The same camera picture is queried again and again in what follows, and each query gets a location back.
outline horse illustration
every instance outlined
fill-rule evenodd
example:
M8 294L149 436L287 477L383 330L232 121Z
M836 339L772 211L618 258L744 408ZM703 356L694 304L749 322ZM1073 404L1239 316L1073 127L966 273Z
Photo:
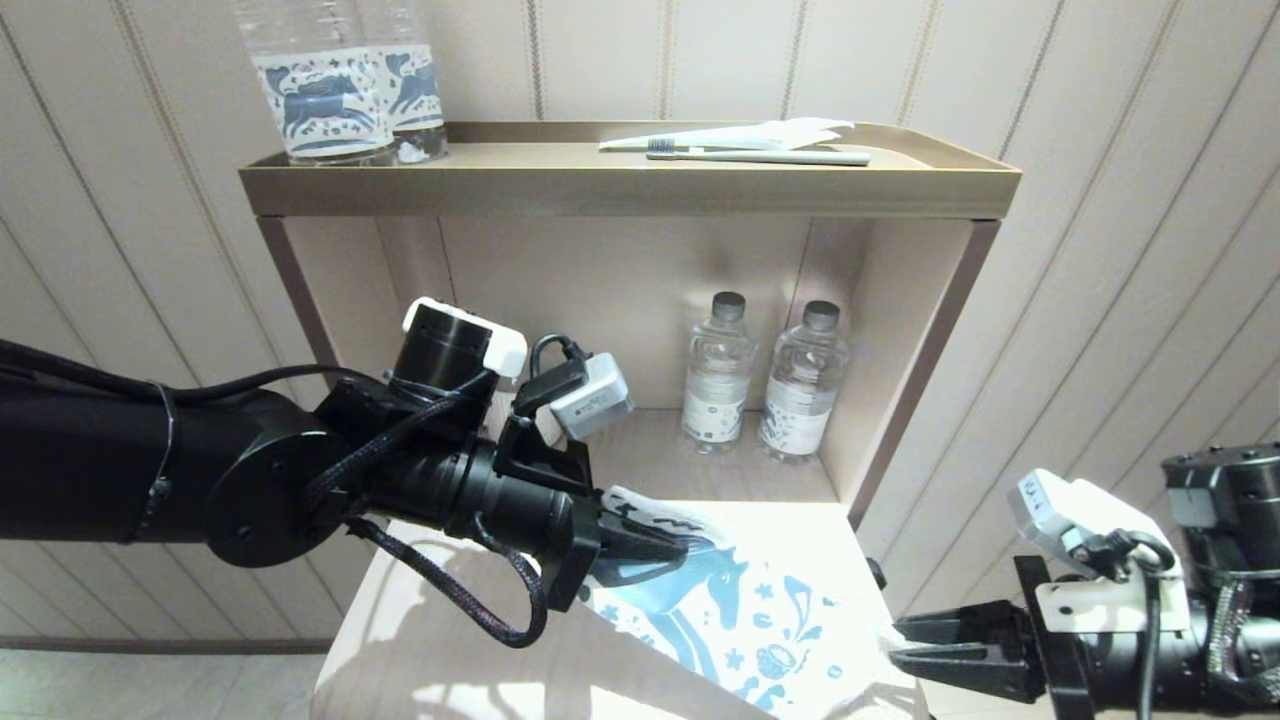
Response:
M392 115L408 110L421 97L430 97L439 94L435 86L435 69L431 68L430 63L417 68L411 74L401 74L401 68L404 67L408 59L408 53L387 55L387 69L401 79L399 96L396 99L396 102L392 102L390 110L388 110Z
M364 95L356 83L347 76L332 74L314 82L302 83L293 92L285 92L280 83L289 76L289 68L271 68L266 70L266 81L280 97L284 99L284 124L280 132L288 137L294 137L298 128L306 123L323 119L338 118L342 120L355 120L374 129L374 119L356 110L346 108L343 102L347 95L355 95L364 100Z
M681 665L718 682L719 675L707 643L676 606L696 587L705 584L719 610L721 626L732 630L737 626L739 583L748 564L733 561L732 547L718 550L714 543L700 537L684 536L681 539L689 544L689 555L678 569L612 591L644 612L654 629L676 650Z

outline top shelf tray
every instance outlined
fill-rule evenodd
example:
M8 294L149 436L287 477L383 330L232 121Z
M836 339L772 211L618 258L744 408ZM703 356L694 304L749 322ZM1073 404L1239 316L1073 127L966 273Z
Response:
M449 155L398 168L241 170L257 215L804 215L1000 219L1021 172L891 126L831 145L868 168L648 160L602 140L731 123L449 123Z

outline black robotic arm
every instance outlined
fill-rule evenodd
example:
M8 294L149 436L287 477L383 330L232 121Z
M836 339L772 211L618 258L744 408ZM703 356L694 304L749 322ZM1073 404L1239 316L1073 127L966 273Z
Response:
M404 329L387 383L303 366L186 391L0 341L0 537L204 542L227 562L261 568L346 525L512 647L538 639L548 607L568 610L596 557L684 560L669 536L602 509L585 443L548 447L534 424L548 404L580 410L566 420L571 436L630 410L625 384L620 400L617 387L593 377L607 356L564 338L566 363L520 388L493 442L481 424L498 373L513 377L524 365L524 338L428 300L411 307ZM315 413L257 387L316 372L339 379ZM366 514L504 555L529 588L530 628L498 620Z
M1010 503L1023 534L1073 574L1052 582L1042 557L1016 557L1025 609L1001 600L904 618L899 630L929 644L891 660L1020 702L1047 692L1060 720L1107 708L1280 712L1280 443L1161 466L1189 589L1149 518L1087 480L1036 470Z

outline plastic water bottle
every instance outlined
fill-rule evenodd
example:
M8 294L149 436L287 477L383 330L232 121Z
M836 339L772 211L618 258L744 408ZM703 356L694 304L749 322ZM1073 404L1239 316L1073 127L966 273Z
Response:
M448 154L435 61L421 0L358 0L365 41L379 69L387 122L401 163Z
M392 133L356 0L233 0L289 160L389 165Z
M746 300L717 292L712 315L694 325L685 378L685 432L703 455L728 451L742 430L742 405L751 384L755 340L742 315Z
M849 366L838 322L840 307L815 300L804 306L804 323L778 337L760 421L760 439L773 460L800 465L822 445Z

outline beige wall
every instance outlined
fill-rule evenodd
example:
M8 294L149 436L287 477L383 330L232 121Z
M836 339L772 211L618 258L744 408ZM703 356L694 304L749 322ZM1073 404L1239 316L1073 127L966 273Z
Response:
M452 119L823 114L1025 170L860 530L895 611L1012 593L1002 495L1030 468L1167 527L1162 456L1275 436L1275 0L751 5L429 3ZM234 176L279 145L229 3L0 18L0 336L174 384L307 361ZM367 560L3 542L0 635L332 637Z

